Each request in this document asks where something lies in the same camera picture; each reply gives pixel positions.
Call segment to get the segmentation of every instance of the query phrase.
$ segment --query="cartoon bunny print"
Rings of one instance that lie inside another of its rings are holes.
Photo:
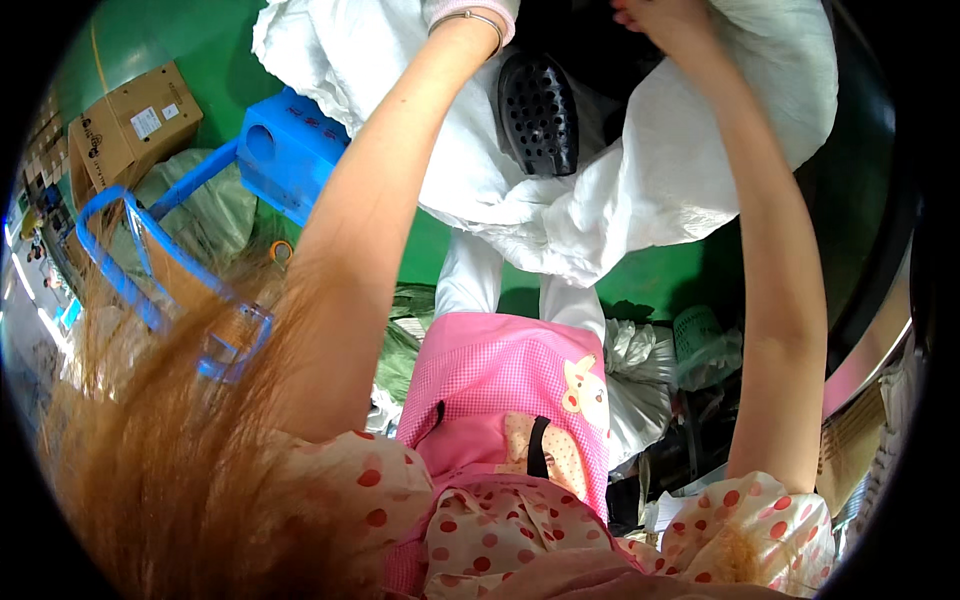
[[[564,361],[564,377],[569,389],[562,400],[564,408],[571,413],[580,413],[594,427],[599,427],[610,437],[610,403],[607,386],[600,377],[590,372],[597,362],[595,354],[588,354],[577,364]]]

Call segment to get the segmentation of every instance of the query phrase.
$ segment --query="polka dot shirt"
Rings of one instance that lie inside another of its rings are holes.
[[[690,498],[662,536],[662,551],[612,539],[577,493],[551,480],[491,481],[448,488],[436,498],[420,456],[403,444],[361,432],[322,445],[302,444],[295,468],[322,469],[350,492],[361,547],[387,548],[429,515],[420,543],[422,587],[397,598],[477,598],[539,554],[567,548],[612,548],[647,573],[726,583],[724,532],[757,552],[760,581],[810,596],[829,575],[834,546],[827,506],[816,494],[788,494],[755,472],[712,484]]]

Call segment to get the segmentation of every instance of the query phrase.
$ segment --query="silver bracelet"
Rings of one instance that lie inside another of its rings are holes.
[[[496,31],[496,49],[492,52],[492,54],[490,54],[487,57],[487,60],[492,59],[493,57],[495,57],[497,54],[500,53],[500,50],[503,46],[503,32],[500,31],[499,26],[497,26],[496,23],[488,19],[486,16],[480,16],[479,14],[474,14],[473,11],[471,10],[466,10],[463,12],[452,12],[447,16],[443,16],[437,19],[437,22],[430,27],[430,31],[426,33],[427,37],[430,37],[430,35],[433,34],[433,30],[437,29],[437,26],[440,25],[441,23],[445,23],[450,19],[457,19],[457,18],[477,19],[478,21],[483,21],[484,23],[487,23],[488,25],[493,27],[493,29]]]

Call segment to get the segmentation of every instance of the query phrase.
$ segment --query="white sack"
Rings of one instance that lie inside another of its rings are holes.
[[[268,0],[264,67],[353,136],[426,40],[420,0]],[[820,0],[710,0],[720,37],[799,167],[833,127],[837,66]],[[576,175],[528,178],[497,142],[491,60],[446,116],[420,205],[519,269],[589,286],[624,253],[701,239],[737,213],[707,101],[670,60],[630,97],[624,134]]]

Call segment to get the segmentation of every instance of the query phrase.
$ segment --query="woman's arm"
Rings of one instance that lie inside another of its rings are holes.
[[[614,0],[709,99],[740,202],[746,277],[743,389],[728,477],[765,471],[813,492],[827,360],[827,302],[804,198],[703,0]]]
[[[474,11],[497,22],[495,13]],[[363,429],[396,274],[446,112],[496,48],[489,23],[441,24],[347,148],[314,205],[289,271],[282,428],[308,442]]]

